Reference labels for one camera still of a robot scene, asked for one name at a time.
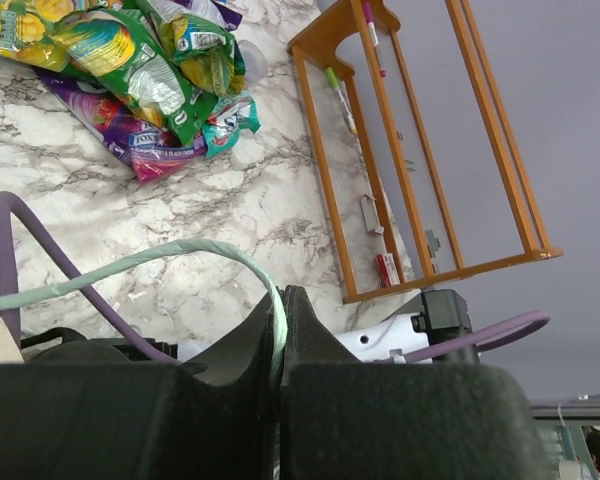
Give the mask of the green yellow small packet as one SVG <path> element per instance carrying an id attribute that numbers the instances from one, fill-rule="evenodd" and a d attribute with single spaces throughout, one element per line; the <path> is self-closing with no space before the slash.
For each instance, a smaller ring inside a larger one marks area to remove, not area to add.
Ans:
<path id="1" fill-rule="evenodd" d="M 234 35 L 188 12 L 175 1 L 139 1 L 167 57 L 191 83 L 218 97 L 245 87 L 245 64 Z"/>

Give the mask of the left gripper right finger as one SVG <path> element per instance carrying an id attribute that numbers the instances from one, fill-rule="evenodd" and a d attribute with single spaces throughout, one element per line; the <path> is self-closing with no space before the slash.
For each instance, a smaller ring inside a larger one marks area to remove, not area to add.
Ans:
<path id="1" fill-rule="evenodd" d="M 284 479 L 548 479 L 527 398 L 482 353 L 543 328 L 536 311 L 406 354 L 363 362 L 318 320 L 306 291 L 283 295 Z"/>

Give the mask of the purple red snack packet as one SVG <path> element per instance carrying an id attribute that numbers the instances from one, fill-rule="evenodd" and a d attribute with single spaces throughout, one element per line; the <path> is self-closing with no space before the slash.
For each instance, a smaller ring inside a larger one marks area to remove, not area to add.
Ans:
<path id="1" fill-rule="evenodd" d="M 243 16 L 240 13 L 230 9 L 221 1 L 177 1 L 177 4 L 179 5 L 179 12 L 188 12 L 200 18 L 204 18 L 223 27 L 227 31 L 236 30 L 243 19 Z"/>

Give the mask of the green white snack packet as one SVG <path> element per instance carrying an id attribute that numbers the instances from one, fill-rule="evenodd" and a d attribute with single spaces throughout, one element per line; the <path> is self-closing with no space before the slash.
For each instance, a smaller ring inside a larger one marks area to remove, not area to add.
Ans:
<path id="1" fill-rule="evenodd" d="M 135 116 L 191 146 L 217 98 L 167 57 L 136 10 L 94 8 L 65 16 L 50 33 L 79 66 Z"/>

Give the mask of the teal snack packet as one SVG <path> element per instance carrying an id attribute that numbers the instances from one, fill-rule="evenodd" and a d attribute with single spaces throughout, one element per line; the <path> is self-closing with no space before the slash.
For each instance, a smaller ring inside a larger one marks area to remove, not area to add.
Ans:
<path id="1" fill-rule="evenodd" d="M 243 130 L 255 134 L 260 127 L 256 102 L 248 90 L 220 98 L 202 127 L 206 157 L 231 150 Z"/>

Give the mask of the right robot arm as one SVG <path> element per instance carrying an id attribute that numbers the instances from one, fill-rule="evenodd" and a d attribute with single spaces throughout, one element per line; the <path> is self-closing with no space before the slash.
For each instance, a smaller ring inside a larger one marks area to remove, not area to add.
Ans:
<path id="1" fill-rule="evenodd" d="M 444 289 L 421 292 L 377 325 L 340 333 L 336 339 L 363 362 L 404 363 L 406 354 L 471 332 L 465 299 Z"/>

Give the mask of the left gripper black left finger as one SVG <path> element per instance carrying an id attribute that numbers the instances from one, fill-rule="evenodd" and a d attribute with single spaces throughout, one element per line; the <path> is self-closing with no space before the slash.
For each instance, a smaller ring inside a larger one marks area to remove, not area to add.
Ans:
<path id="1" fill-rule="evenodd" d="M 268 479 L 272 307 L 182 365 L 0 365 L 0 479 Z"/>

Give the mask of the green yellow snack packet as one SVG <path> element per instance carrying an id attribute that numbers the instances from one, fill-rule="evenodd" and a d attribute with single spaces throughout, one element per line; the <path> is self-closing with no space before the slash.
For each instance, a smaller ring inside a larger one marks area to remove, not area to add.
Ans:
<path id="1" fill-rule="evenodd" d="M 0 56 L 63 71 L 69 65 L 69 55 L 49 33 L 75 9 L 74 1 L 0 1 Z"/>

